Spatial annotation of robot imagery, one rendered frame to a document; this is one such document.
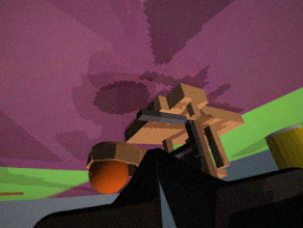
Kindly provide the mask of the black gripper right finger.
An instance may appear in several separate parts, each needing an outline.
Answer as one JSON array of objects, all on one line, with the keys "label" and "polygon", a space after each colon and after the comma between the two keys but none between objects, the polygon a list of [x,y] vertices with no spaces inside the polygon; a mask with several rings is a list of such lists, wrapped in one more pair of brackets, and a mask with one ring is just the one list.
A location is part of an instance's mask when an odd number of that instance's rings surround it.
[{"label": "black gripper right finger", "polygon": [[228,228],[230,214],[303,194],[303,168],[224,181],[154,149],[158,176],[177,228]]}]

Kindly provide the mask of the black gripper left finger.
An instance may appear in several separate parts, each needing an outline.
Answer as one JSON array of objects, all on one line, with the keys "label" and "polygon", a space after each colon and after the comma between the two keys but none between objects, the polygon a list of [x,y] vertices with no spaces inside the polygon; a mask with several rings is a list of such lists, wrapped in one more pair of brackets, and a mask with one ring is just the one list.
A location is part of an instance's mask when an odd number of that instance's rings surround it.
[{"label": "black gripper left finger", "polygon": [[34,228],[163,228],[154,149],[147,150],[112,204],[48,214]]}]

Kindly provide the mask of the orange ball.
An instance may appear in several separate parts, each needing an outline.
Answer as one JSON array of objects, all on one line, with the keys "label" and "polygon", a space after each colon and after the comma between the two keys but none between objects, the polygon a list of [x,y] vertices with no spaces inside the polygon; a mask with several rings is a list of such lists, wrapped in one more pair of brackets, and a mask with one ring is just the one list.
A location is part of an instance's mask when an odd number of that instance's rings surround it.
[{"label": "orange ball", "polygon": [[91,186],[100,193],[113,193],[123,188],[128,176],[125,162],[115,160],[94,161],[88,173]]}]

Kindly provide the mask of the yellow cup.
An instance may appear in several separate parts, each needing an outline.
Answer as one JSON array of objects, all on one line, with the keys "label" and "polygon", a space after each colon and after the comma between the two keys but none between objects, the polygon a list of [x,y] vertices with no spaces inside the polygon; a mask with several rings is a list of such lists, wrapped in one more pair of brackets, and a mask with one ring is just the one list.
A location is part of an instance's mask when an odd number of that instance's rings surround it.
[{"label": "yellow cup", "polygon": [[278,129],[265,137],[278,170],[303,168],[303,128],[293,125]]}]

